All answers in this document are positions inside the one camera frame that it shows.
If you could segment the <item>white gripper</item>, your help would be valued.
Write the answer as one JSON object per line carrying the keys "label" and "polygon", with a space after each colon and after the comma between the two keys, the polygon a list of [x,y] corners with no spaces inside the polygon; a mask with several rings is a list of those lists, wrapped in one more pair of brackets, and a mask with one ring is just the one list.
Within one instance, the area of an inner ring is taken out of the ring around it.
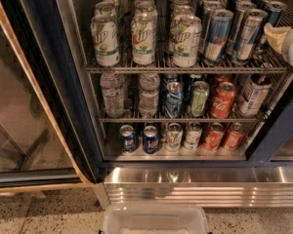
{"label": "white gripper", "polygon": [[266,23],[264,32],[269,45],[282,54],[283,58],[293,67],[293,28],[290,26],[274,27]]}

